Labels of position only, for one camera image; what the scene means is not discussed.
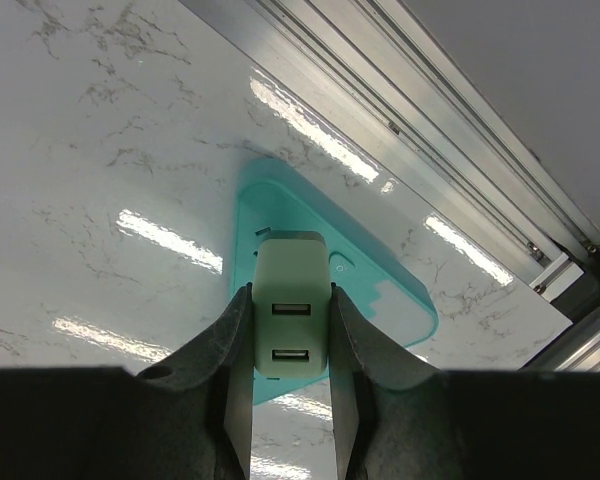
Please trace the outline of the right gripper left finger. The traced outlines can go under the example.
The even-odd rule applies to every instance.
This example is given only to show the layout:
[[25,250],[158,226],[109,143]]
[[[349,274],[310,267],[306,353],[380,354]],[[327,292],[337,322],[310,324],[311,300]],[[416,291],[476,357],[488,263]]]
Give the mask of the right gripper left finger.
[[246,479],[254,383],[252,286],[175,353],[139,374],[138,479]]

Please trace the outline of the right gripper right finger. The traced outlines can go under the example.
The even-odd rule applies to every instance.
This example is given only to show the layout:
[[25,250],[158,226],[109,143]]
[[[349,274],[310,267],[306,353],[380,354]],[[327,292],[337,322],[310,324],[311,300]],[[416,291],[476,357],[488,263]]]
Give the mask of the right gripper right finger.
[[338,478],[447,478],[436,368],[372,325],[339,286],[329,305],[329,376]]

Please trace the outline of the green plug adapter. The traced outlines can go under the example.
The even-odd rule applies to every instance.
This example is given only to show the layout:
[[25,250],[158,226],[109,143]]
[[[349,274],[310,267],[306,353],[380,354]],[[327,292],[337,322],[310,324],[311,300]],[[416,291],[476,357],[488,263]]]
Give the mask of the green plug adapter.
[[272,231],[260,244],[252,284],[255,368],[268,378],[326,369],[332,296],[329,252],[314,231]]

